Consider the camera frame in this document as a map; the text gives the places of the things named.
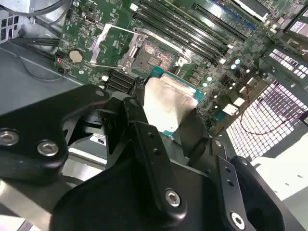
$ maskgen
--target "screw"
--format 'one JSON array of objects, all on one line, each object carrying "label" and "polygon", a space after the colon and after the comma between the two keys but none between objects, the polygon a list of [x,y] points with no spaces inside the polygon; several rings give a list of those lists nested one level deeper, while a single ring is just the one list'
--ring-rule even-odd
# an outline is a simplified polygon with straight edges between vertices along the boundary
[{"label": "screw", "polygon": [[73,1],[73,6],[78,7],[79,6],[79,1]]},{"label": "screw", "polygon": [[97,95],[99,95],[99,96],[104,96],[104,92],[102,92],[102,91],[100,91],[100,90],[97,90],[95,93],[96,93]]},{"label": "screw", "polygon": [[166,200],[173,207],[178,207],[181,203],[180,196],[173,190],[167,190],[165,193]]},{"label": "screw", "polygon": [[144,37],[138,36],[138,40],[139,40],[140,42],[143,42],[143,41],[144,41]]},{"label": "screw", "polygon": [[44,156],[53,156],[58,153],[59,147],[52,141],[42,141],[38,144],[37,150]]},{"label": "screw", "polygon": [[131,62],[130,61],[126,61],[126,63],[123,66],[123,71],[127,71],[130,68],[131,68]]},{"label": "screw", "polygon": [[19,141],[19,135],[14,131],[0,131],[0,145],[12,146]]},{"label": "screw", "polygon": [[240,215],[238,215],[237,213],[231,213],[231,219],[237,228],[239,228],[240,230],[245,229],[245,223]]}]

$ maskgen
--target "red wire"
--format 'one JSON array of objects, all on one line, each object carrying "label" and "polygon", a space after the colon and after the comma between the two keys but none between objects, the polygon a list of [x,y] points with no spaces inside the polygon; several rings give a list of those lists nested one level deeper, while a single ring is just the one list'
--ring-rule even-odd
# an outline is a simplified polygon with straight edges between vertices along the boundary
[{"label": "red wire", "polygon": [[[249,99],[249,93],[248,93],[248,85],[247,85],[247,83],[246,83],[245,85],[246,85],[246,94],[247,94],[247,99],[248,99],[248,106],[247,106],[247,108],[248,108],[248,107],[250,106],[250,99]],[[247,131],[247,130],[243,127],[242,119],[243,119],[243,115],[244,115],[245,111],[243,111],[243,113],[241,114],[241,119],[240,119],[240,125],[241,125],[242,129],[243,129],[245,132],[249,133],[249,134],[258,135],[258,136],[262,136],[262,135],[269,134],[269,133],[271,133],[271,132],[277,130],[281,125],[285,124],[286,122],[290,121],[291,119],[297,118],[297,117],[303,115],[303,113],[295,113],[295,114],[293,114],[293,116],[291,116],[291,117],[285,119],[281,124],[279,124],[277,127],[273,128],[272,130],[269,130],[269,131],[266,131],[266,132],[263,132],[263,133],[257,133],[257,132]]]}]

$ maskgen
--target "thin wire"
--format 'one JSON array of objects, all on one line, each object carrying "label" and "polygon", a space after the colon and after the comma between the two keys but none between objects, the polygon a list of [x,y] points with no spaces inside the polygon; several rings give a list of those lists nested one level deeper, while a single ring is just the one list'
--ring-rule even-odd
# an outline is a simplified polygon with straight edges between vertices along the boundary
[{"label": "thin wire", "polygon": [[[248,99],[248,106],[247,106],[247,108],[248,108],[248,107],[250,106],[250,104],[251,104],[250,98],[249,98],[249,92],[248,92],[248,84],[244,81],[244,78],[243,78],[243,77],[241,77],[241,79],[243,80],[243,82],[245,83],[245,86],[246,86],[246,95],[247,95],[247,99]],[[280,128],[283,124],[285,124],[286,122],[290,121],[291,119],[299,118],[300,116],[303,115],[303,113],[295,113],[295,114],[293,114],[291,117],[285,119],[285,120],[284,120],[281,124],[279,124],[277,127],[273,128],[273,129],[271,129],[271,130],[269,130],[269,131],[263,132],[263,133],[258,133],[258,132],[251,132],[251,131],[248,131],[248,130],[246,130],[246,129],[244,128],[244,126],[243,126],[243,124],[242,124],[242,119],[243,119],[243,115],[244,115],[245,112],[246,112],[246,110],[243,111],[243,113],[241,114],[241,118],[240,118],[240,125],[241,125],[241,128],[242,128],[245,132],[247,132],[247,133],[249,133],[249,134],[258,135],[258,136],[267,135],[267,134],[269,134],[269,133],[272,133],[273,131],[276,131],[276,130],[277,130],[278,128]]]},{"label": "thin wire", "polygon": [[56,81],[56,80],[62,79],[62,77],[64,77],[64,76],[66,75],[67,71],[64,69],[63,75],[61,75],[61,76],[58,77],[58,78],[40,78],[40,77],[37,77],[36,75],[32,74],[32,73],[28,70],[27,66],[25,65],[25,63],[24,63],[24,61],[23,61],[23,58],[20,56],[19,52],[17,51],[17,49],[16,49],[16,47],[15,47],[15,44],[12,43],[10,40],[8,40],[8,42],[12,45],[12,48],[13,48],[13,50],[14,50],[14,53],[16,54],[17,58],[20,60],[22,66],[24,67],[24,69],[27,71],[27,73],[28,73],[32,78],[34,78],[34,79],[36,79],[36,80],[40,80],[40,81],[48,81],[48,82],[50,82],[50,81]]},{"label": "thin wire", "polygon": [[13,13],[15,15],[24,16],[24,17],[28,17],[28,16],[33,17],[33,16],[40,16],[40,15],[44,15],[44,14],[48,14],[50,12],[53,12],[53,11],[57,10],[58,8],[60,8],[66,2],[67,2],[67,0],[59,0],[58,2],[48,6],[46,8],[31,12],[31,13],[17,12],[17,11],[13,11],[13,10],[7,8],[7,7],[4,7],[4,6],[2,6],[2,7],[6,11]]}]

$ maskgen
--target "sata port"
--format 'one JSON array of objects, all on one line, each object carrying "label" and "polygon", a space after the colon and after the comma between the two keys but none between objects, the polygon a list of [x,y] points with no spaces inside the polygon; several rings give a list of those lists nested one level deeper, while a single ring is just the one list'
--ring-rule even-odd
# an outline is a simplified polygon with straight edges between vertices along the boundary
[{"label": "sata port", "polygon": [[86,15],[85,20],[88,21],[89,23],[95,24],[96,21],[94,18],[91,18],[90,16]]}]

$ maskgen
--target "label sticker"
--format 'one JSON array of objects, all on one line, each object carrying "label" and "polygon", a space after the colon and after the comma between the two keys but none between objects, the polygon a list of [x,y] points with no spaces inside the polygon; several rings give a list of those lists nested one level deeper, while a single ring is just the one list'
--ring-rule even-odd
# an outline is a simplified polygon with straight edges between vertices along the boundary
[{"label": "label sticker", "polygon": [[106,136],[101,135],[101,134],[93,133],[93,135],[90,138],[90,141],[93,141],[93,142],[99,143],[101,145],[107,146]]}]

